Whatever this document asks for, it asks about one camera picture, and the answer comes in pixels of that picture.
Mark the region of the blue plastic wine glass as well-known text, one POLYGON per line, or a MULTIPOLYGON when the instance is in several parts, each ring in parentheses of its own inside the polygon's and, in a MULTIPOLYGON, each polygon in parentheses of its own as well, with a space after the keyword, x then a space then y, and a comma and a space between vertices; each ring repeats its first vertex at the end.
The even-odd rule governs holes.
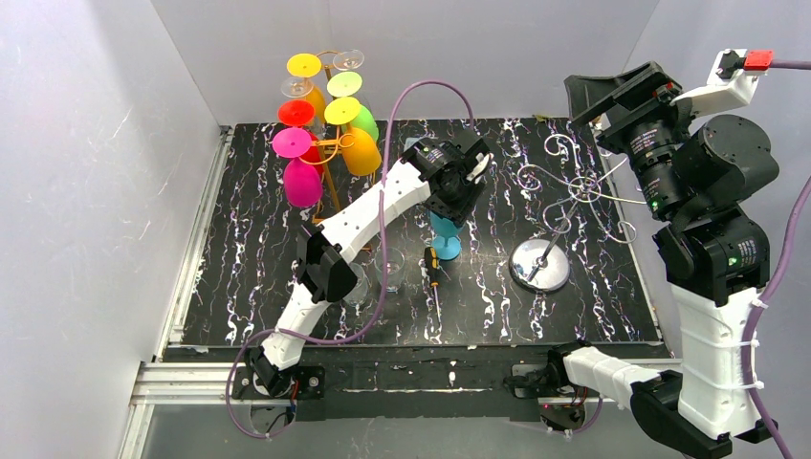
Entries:
POLYGON ((429 214, 429 220, 435 237, 431 242, 437 258, 442 261, 453 260, 461 253, 461 240, 458 237, 461 228, 452 220, 435 212, 429 214))

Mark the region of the magenta plastic wine glass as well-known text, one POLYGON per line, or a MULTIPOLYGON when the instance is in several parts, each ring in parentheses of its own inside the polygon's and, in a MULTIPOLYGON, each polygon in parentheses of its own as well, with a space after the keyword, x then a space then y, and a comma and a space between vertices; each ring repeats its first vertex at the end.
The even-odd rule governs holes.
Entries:
POLYGON ((294 207, 312 207, 322 196, 318 170, 302 160, 312 147, 311 134, 300 127, 284 128, 272 140, 276 155, 289 160, 283 171, 283 189, 288 202, 294 207))

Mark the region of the red plastic wine glass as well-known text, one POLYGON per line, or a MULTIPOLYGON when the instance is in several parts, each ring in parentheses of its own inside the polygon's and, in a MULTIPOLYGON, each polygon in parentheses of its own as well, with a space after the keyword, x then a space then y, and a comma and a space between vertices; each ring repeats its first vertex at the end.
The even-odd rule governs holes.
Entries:
MULTIPOLYGON (((279 121, 289 127, 303 128, 308 132, 311 141, 319 141, 319 138, 314 133, 316 120, 316 109, 308 101, 304 99, 291 99, 280 105, 277 115, 279 121)), ((301 160, 308 163, 316 163, 322 161, 321 153, 318 147, 312 146, 309 150, 301 155, 301 160)), ((322 164, 314 165, 315 170, 323 178, 324 170, 322 164)))

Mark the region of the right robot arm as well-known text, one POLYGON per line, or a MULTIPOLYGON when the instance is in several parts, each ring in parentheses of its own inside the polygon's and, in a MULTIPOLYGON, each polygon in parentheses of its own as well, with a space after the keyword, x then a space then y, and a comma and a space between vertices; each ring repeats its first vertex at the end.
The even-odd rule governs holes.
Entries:
POLYGON ((653 441, 691 458, 722 458, 733 439, 772 435, 753 400, 752 312, 770 277, 770 243, 741 203, 776 179, 765 131, 736 114, 752 101, 771 54, 729 49, 706 83, 684 91, 645 63, 616 76, 566 78, 573 123, 606 117, 595 140, 627 156, 654 219, 653 239, 676 302, 678 370, 656 371, 579 339, 549 350, 546 365, 504 379, 518 398, 585 387, 627 407, 653 441))

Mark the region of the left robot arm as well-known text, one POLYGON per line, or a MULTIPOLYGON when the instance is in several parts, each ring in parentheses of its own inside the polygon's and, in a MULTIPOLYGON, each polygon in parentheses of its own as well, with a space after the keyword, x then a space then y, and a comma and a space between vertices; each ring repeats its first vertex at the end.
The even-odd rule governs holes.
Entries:
POLYGON ((356 256, 385 227, 419 205, 460 226, 482 195, 493 160, 489 141, 465 131, 450 141, 417 140, 361 197, 321 223, 301 227, 295 286, 276 326, 245 358, 268 394, 283 395, 324 311, 355 287, 356 256))

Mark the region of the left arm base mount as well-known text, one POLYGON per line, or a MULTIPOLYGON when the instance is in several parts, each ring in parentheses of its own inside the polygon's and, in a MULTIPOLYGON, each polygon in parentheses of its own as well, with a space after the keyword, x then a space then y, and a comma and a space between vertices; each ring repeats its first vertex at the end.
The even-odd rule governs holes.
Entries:
POLYGON ((253 435, 273 438, 296 420, 302 401, 317 401, 324 396, 326 370, 322 366, 295 365, 279 376, 272 372, 266 383, 265 372, 239 366, 232 378, 228 400, 232 404, 246 403, 253 435))

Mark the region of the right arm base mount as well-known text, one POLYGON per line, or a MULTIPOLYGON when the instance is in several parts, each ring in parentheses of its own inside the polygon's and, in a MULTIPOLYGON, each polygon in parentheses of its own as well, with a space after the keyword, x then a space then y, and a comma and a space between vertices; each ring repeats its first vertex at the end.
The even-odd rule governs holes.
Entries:
POLYGON ((538 403, 542 431, 571 439, 592 427, 603 412, 603 397, 595 393, 596 405, 586 406, 590 389, 563 382, 554 365, 519 363, 503 378, 504 388, 518 400, 538 403))

